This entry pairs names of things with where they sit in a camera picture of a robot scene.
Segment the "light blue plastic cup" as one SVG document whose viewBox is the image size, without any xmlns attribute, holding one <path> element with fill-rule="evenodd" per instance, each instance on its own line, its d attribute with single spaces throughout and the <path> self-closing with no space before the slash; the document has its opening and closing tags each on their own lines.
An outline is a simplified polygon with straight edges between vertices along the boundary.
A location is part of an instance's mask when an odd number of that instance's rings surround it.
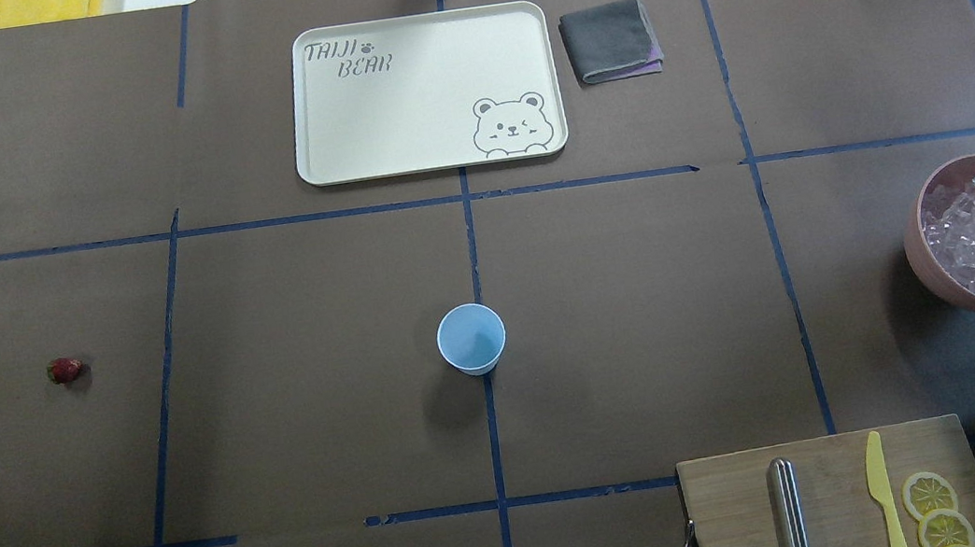
<svg viewBox="0 0 975 547">
<path fill-rule="evenodd" d="M 477 302 L 458 304 L 441 319 L 436 345 L 458 372 L 484 376 L 499 363 L 507 333 L 501 317 Z"/>
</svg>

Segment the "grey folded cloth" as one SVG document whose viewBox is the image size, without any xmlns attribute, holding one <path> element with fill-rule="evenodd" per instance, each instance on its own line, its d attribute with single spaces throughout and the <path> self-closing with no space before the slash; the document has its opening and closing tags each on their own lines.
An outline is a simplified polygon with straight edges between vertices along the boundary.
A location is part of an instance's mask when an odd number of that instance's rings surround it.
<svg viewBox="0 0 975 547">
<path fill-rule="evenodd" d="M 641 0 L 616 0 L 562 15 L 560 36 L 573 71 L 593 85 L 663 69 L 664 52 Z"/>
</svg>

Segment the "yellow cloth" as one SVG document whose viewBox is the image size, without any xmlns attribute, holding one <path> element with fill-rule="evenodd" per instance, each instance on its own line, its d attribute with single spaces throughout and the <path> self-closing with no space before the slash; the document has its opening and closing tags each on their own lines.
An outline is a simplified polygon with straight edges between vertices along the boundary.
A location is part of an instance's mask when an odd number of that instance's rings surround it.
<svg viewBox="0 0 975 547">
<path fill-rule="evenodd" d="M 0 0 L 0 29 L 95 17 L 103 0 Z"/>
</svg>

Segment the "red strawberry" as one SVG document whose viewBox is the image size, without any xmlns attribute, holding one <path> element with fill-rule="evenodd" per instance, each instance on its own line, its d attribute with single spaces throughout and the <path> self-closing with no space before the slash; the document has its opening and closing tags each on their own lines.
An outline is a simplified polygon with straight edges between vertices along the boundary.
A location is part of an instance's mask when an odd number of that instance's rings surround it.
<svg viewBox="0 0 975 547">
<path fill-rule="evenodd" d="M 67 386 L 75 383 L 86 373 L 86 361 L 80 358 L 59 357 L 50 361 L 45 368 L 46 378 L 54 385 Z"/>
</svg>

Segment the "wooden cutting board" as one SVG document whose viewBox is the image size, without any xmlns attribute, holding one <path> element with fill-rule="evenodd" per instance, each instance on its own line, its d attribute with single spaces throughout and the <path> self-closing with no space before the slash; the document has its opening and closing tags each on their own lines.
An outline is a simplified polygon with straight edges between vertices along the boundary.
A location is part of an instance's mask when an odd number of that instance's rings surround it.
<svg viewBox="0 0 975 547">
<path fill-rule="evenodd" d="M 936 472 L 958 496 L 975 533 L 975 459 L 953 414 L 881 426 L 892 494 L 907 477 Z M 869 493 L 865 430 L 682 461 L 677 472 L 699 547 L 781 547 L 770 462 L 797 472 L 809 547 L 889 547 L 883 510 Z"/>
</svg>

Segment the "steel muddler black tip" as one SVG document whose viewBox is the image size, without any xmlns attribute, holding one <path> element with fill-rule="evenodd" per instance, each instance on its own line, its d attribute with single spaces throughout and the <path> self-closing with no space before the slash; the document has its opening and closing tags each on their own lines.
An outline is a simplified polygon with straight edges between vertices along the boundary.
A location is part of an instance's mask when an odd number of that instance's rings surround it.
<svg viewBox="0 0 975 547">
<path fill-rule="evenodd" d="M 770 504 L 779 547 L 811 547 L 794 464 L 787 458 L 775 457 L 768 466 Z"/>
</svg>

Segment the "yellow plastic knife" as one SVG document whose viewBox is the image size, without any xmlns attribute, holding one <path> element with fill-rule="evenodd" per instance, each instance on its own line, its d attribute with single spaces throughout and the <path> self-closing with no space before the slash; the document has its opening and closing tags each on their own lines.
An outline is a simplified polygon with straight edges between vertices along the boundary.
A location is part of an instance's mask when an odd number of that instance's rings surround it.
<svg viewBox="0 0 975 547">
<path fill-rule="evenodd" d="M 882 511 L 888 547 L 910 547 L 901 528 L 895 494 L 889 480 L 883 450 L 883 437 L 879 431 L 870 430 L 865 447 L 865 482 L 869 495 Z"/>
</svg>

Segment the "cream bear print tray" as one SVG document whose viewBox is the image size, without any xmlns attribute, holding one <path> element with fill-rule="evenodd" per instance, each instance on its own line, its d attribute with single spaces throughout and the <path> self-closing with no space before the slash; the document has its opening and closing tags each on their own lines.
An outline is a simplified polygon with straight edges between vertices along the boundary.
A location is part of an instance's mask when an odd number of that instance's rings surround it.
<svg viewBox="0 0 975 547">
<path fill-rule="evenodd" d="M 568 142 L 532 2 L 310 29 L 291 47 L 295 161 L 320 187 L 555 154 Z"/>
</svg>

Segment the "lemon slice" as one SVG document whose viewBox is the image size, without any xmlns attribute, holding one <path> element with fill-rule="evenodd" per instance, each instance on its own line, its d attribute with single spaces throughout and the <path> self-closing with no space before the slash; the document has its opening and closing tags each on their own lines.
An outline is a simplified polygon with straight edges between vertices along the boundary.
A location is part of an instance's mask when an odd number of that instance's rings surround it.
<svg viewBox="0 0 975 547">
<path fill-rule="evenodd" d="M 925 512 L 917 526 L 921 547 L 975 547 L 975 531 L 966 515 L 953 509 Z"/>
<path fill-rule="evenodd" d="M 903 482 L 901 500 L 915 521 L 923 522 L 930 512 L 959 510 L 960 497 L 949 479 L 936 472 L 914 473 Z"/>
</svg>

